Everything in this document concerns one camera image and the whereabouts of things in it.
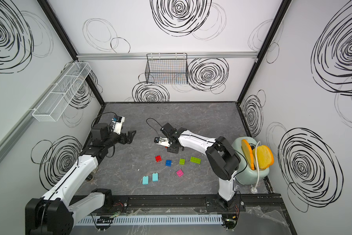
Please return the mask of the long green lego brick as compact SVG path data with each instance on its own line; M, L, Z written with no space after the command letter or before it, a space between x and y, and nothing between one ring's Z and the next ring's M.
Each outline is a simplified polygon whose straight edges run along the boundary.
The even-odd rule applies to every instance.
M190 162L196 163L196 164L201 164L201 159L200 158L196 158L196 157L191 157L190 158Z

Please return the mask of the cyan lego brick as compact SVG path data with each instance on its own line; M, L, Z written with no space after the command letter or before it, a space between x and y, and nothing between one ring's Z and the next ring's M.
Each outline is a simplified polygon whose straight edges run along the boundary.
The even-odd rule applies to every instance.
M158 173L153 173L152 174L152 181L153 182L158 182L158 180L159 180Z
M143 185L148 185L149 184L149 177L148 176L144 176L142 179L142 184Z

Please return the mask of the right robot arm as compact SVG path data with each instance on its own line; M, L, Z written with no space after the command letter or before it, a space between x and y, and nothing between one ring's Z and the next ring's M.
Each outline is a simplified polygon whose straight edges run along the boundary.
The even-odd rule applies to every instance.
M219 178L220 203L229 208L236 194L234 181L241 159L228 140L222 136L215 139L203 137L185 128L177 130L169 123L163 125L160 131L165 137L154 138L154 143L166 147L168 152L177 154L179 150L190 148L207 157L214 174Z

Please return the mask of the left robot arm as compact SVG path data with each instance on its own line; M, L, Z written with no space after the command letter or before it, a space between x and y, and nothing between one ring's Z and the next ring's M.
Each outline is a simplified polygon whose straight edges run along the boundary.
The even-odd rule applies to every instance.
M85 181L116 144L132 143L135 130L122 132L122 123L98 123L91 128L92 144L85 147L71 169L41 198L31 199L25 207L25 234L69 235L75 225L96 210L114 208L112 193L96 189L83 199L72 199Z

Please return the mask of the blue lego brick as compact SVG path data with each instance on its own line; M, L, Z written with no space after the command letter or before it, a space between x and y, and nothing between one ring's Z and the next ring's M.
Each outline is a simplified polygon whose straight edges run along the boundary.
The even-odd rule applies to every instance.
M171 160L167 160L166 163L165 163L165 166L171 167L172 166L172 161Z

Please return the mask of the small red lego brick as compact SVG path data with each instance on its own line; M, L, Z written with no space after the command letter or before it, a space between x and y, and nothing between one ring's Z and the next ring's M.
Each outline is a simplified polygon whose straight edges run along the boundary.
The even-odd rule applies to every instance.
M160 162L160 161L162 161L162 158L161 158L160 155L158 155L158 156L155 157L155 160L156 160L156 162Z

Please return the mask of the pink lego brick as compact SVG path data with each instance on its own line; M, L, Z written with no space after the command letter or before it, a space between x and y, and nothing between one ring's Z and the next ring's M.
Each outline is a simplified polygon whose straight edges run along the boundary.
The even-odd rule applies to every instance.
M176 174L178 177L182 177L184 175L184 172L182 170L178 170Z

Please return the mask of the orange toast slice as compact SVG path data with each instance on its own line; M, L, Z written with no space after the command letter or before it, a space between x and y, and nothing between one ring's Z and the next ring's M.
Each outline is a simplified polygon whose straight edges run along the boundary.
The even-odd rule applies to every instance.
M253 150L249 142L247 140L241 140L241 148L248 163L248 167L251 170L255 170Z

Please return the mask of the mint green toaster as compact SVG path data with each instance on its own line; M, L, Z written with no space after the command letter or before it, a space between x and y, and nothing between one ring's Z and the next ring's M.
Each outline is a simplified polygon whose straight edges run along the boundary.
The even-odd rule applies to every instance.
M237 138L233 148L239 153L241 162L234 179L242 185L257 185L268 176L274 164L274 156L269 147L261 145L251 137Z

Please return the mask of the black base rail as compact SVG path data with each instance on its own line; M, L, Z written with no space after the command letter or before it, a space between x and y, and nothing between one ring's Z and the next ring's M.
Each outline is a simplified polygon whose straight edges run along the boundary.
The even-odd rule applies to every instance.
M95 209L94 213L131 212L139 208L194 208L207 212L234 213L236 209L245 211L246 207L282 206L280 194L240 194L226 202L217 194L192 195L112 195L108 206Z

